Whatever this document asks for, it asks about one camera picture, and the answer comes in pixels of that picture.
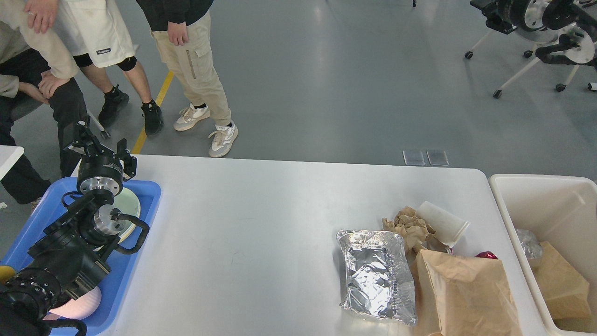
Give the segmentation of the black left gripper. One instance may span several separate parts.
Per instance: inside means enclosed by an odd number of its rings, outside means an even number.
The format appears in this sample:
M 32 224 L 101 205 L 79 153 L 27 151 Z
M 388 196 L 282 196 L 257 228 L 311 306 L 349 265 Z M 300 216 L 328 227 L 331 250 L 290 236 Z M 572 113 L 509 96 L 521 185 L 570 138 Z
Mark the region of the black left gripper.
M 91 190 L 104 189 L 117 196 L 121 193 L 123 182 L 136 176 L 137 158 L 130 153 L 125 138 L 117 143 L 114 158 L 113 151 L 92 133 L 89 126 L 91 121 L 98 123 L 95 117 L 85 116 L 64 130 L 64 151 L 83 156 L 77 173 L 77 190 L 85 194 Z

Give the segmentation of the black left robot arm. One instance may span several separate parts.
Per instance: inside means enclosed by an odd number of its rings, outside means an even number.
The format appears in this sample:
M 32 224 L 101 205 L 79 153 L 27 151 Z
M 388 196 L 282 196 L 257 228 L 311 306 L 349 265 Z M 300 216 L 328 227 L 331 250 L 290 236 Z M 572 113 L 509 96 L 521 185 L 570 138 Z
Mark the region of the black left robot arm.
M 87 121 L 73 126 L 68 149 L 81 154 L 77 174 L 80 197 L 28 249 L 33 261 L 1 285 L 1 334 L 48 336 L 56 328 L 75 328 L 87 334 L 79 319 L 45 320 L 46 314 L 67 298 L 79 299 L 110 272 L 107 258 L 113 251 L 137 253 L 150 227 L 121 212 L 113 201 L 124 182 L 136 175 L 137 159 L 118 142 L 113 152 L 92 134 Z

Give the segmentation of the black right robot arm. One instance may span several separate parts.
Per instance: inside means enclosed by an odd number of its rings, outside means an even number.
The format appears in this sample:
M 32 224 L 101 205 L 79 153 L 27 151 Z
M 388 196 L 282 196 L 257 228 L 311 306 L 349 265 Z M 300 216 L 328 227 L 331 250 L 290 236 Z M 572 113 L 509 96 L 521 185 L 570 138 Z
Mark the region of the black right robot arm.
M 510 34 L 540 46 L 546 64 L 596 66 L 594 0 L 472 0 L 491 32 Z

